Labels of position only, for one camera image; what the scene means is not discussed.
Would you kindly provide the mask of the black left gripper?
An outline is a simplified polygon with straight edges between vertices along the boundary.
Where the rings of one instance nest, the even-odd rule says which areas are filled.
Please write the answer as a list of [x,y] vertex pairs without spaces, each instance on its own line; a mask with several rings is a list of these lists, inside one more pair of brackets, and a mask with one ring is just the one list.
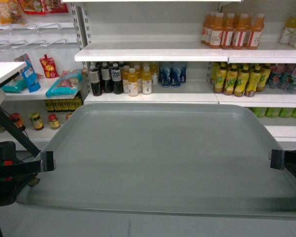
[[55,168],[53,151],[40,152],[39,160],[23,162],[16,157],[14,142],[0,142],[0,206],[13,204],[37,173],[53,171]]

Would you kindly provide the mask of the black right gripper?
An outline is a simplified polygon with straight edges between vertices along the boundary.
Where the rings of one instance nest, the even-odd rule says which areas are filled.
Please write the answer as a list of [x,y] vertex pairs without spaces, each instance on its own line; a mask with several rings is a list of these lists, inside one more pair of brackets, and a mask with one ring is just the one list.
[[268,155],[270,168],[283,170],[284,167],[296,178],[296,150],[285,151],[272,149]]

